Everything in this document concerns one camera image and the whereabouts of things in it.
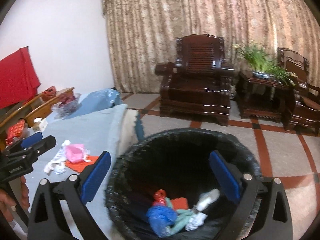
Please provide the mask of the person's left hand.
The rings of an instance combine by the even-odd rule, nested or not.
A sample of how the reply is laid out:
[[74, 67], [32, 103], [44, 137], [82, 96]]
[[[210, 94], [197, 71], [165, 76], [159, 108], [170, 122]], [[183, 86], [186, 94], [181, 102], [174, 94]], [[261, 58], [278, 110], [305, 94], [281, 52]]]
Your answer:
[[[29, 189], [26, 185], [27, 181], [25, 176], [22, 176], [20, 178], [21, 181], [21, 207], [24, 209], [29, 209], [30, 203], [29, 203]], [[3, 190], [1, 189], [1, 212], [4, 216], [4, 218], [8, 222], [12, 222], [14, 220], [14, 217], [9, 211], [9, 208], [12, 206], [16, 206], [16, 202]]]

